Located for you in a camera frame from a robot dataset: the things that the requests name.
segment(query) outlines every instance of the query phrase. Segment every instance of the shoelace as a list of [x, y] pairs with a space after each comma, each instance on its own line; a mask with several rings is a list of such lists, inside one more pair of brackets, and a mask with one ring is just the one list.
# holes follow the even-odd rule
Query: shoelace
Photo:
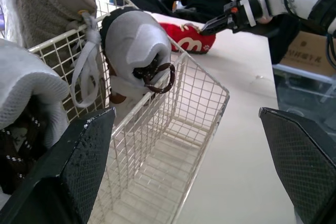
[[25, 110], [18, 118], [22, 123], [27, 123], [26, 139], [17, 151], [14, 145], [15, 139], [9, 127], [0, 130], [0, 162], [2, 168], [6, 167], [5, 174], [1, 171], [1, 187], [6, 194], [12, 194], [23, 182], [27, 174], [31, 171], [39, 155], [36, 156], [35, 143], [39, 142], [39, 133], [43, 133], [46, 122], [41, 122], [34, 118]]
[[[99, 70], [96, 62], [96, 57], [99, 52], [100, 34], [97, 31], [97, 22], [89, 13], [83, 12], [82, 17], [87, 25], [86, 38], [87, 42], [76, 61], [73, 71], [70, 93], [73, 103], [76, 107], [86, 108], [92, 105], [98, 95], [99, 89]], [[93, 77], [95, 83], [92, 83], [90, 77]], [[76, 100], [75, 86], [77, 79], [80, 77], [80, 91], [82, 102]]]
[[184, 30], [189, 30], [189, 27], [188, 26], [191, 26], [191, 27], [194, 27], [195, 30], [200, 33], [201, 32], [201, 29], [198, 27], [198, 26], [195, 26], [194, 24], [192, 23], [187, 23], [187, 24], [183, 24], [180, 26], [181, 28], [181, 31], [184, 31]]
[[[171, 90], [174, 86], [175, 82], [175, 66], [170, 63], [165, 63], [158, 66], [157, 57], [149, 64], [147, 67], [144, 68], [135, 68], [133, 74], [138, 79], [143, 79], [145, 86], [149, 88], [154, 93], [164, 94]], [[155, 75], [159, 72], [162, 72], [166, 69], [170, 69], [170, 79], [169, 83], [165, 88], [157, 88], [154, 85], [150, 84], [151, 80], [155, 77]]]

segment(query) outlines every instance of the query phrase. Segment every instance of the metal wire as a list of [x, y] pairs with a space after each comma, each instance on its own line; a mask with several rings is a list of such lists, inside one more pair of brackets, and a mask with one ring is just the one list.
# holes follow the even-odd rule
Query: metal wire
[[[122, 6], [96, 0], [97, 21]], [[82, 49], [86, 26], [57, 36], [30, 51], [40, 55], [60, 76], [71, 83], [72, 64]], [[124, 120], [113, 128], [105, 174], [89, 220], [96, 223], [174, 223], [197, 175], [201, 161], [223, 116], [228, 90], [198, 65], [179, 45], [172, 55], [175, 85], [169, 93], [146, 94]], [[109, 106], [110, 77], [102, 52], [100, 92], [95, 103], [74, 107], [64, 100], [68, 119]], [[165, 86], [169, 73], [157, 83]]]

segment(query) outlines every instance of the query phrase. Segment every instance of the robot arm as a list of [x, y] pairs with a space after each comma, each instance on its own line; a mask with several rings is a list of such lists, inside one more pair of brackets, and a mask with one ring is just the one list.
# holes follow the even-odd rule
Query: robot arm
[[[336, 37], [336, 0], [287, 0], [290, 11], [298, 18], [312, 20]], [[224, 6], [222, 16], [207, 22], [203, 35], [231, 29], [233, 33], [255, 26], [257, 20], [288, 14], [284, 0], [236, 0]]]

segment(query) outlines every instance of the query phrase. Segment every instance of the cardboard box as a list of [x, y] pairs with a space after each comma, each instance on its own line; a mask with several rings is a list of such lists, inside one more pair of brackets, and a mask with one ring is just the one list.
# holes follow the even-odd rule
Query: cardboard box
[[290, 44], [280, 64], [328, 77], [336, 74], [336, 70], [329, 64], [326, 57], [326, 40], [325, 36], [301, 31]]

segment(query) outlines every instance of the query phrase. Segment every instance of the table surface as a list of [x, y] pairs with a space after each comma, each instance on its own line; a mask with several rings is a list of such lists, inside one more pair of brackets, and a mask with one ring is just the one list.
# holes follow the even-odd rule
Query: table surface
[[267, 38], [226, 30], [208, 54], [193, 57], [230, 91], [230, 100], [177, 223], [296, 223], [258, 117], [262, 106], [278, 108]]

